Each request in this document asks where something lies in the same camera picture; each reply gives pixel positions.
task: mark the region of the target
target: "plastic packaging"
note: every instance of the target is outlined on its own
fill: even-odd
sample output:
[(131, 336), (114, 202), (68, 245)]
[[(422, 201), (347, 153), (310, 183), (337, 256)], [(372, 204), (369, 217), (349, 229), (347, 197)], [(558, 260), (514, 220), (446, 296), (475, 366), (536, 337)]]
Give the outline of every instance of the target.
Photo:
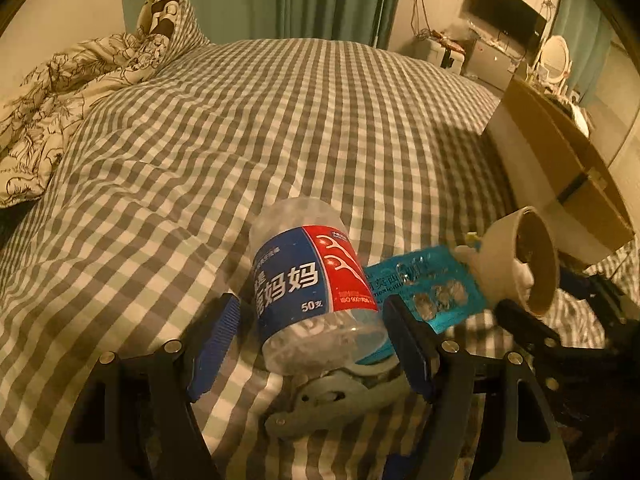
[[(415, 319), (438, 334), (486, 308), (473, 277), (445, 246), (392, 256), (364, 272), (380, 310), (389, 295), (399, 294)], [(393, 353), (387, 340), (358, 364), (377, 363)]]
[(318, 199), (265, 208), (249, 231), (265, 366), (315, 375), (352, 364), (386, 330), (338, 213)]

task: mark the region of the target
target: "power cord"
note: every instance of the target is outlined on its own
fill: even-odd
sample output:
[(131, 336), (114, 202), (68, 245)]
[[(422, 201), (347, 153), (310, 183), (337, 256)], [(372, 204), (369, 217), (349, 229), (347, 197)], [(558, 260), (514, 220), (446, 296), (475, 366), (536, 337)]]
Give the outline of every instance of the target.
[(540, 5), (540, 13), (542, 13), (542, 10), (545, 9), (545, 19), (547, 20), (547, 22), (551, 19), (551, 15), (553, 14), (553, 9), (555, 8), (556, 6), (551, 0), (544, 0)]
[(518, 63), (520, 63), (523, 59), (525, 59), (525, 57), (527, 57), (527, 52), (528, 52), (528, 51), (529, 51), (529, 48), (528, 48), (528, 47), (527, 47), (527, 48), (525, 48), (525, 49), (524, 49), (524, 54), (522, 54), (522, 57), (519, 57), (518, 59), (516, 59), (516, 61), (517, 61)]
[(414, 10), (411, 15), (411, 30), (414, 32), (414, 36), (418, 40), (426, 40), (431, 36), (431, 27), (429, 26), (429, 19), (427, 18), (427, 9), (424, 6), (424, 0), (422, 2), (422, 14), (424, 15), (424, 21), (427, 28), (420, 28), (420, 16), (418, 15), (418, 0), (414, 0)]

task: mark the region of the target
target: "tv stand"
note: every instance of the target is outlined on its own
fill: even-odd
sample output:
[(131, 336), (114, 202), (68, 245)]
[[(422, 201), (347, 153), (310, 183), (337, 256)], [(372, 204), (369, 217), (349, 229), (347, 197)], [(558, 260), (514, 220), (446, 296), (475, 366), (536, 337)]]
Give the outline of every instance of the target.
[(498, 90), (506, 90), (513, 77), (511, 57), (480, 38), (471, 40), (465, 45), (465, 50), (467, 55), (462, 66), (463, 75), (470, 78), (475, 76)]

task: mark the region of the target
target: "red label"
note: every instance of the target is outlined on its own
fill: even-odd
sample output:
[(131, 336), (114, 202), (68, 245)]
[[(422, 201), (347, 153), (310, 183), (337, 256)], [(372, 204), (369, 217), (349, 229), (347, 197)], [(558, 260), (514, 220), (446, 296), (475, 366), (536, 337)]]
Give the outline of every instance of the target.
[(323, 225), (306, 225), (303, 229), (322, 262), (334, 311), (350, 308), (377, 310), (376, 300), (347, 235)]

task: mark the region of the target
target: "bed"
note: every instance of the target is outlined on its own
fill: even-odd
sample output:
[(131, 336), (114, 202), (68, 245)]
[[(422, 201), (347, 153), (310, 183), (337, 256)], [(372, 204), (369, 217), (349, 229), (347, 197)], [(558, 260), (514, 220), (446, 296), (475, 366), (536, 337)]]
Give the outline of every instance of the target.
[[(46, 478), (98, 355), (151, 352), (230, 289), (246, 300), (243, 329), (194, 405), (223, 477), (378, 478), (388, 454), (414, 446), (428, 410), (417, 396), (341, 430), (267, 437), (264, 417), (290, 381), (266, 372), (258, 351), (249, 227), (276, 200), (317, 197), (340, 212), (364, 264), (484, 232), (514, 209), (479, 137), (498, 100), (357, 43), (210, 44), (189, 1), (177, 3), (153, 77), (97, 102), (0, 251), (0, 433)], [(635, 247), (598, 268), (637, 301)], [(565, 293), (545, 321), (564, 344), (604, 343), (586, 304)], [(511, 346), (490, 312), (451, 332), (474, 353)]]

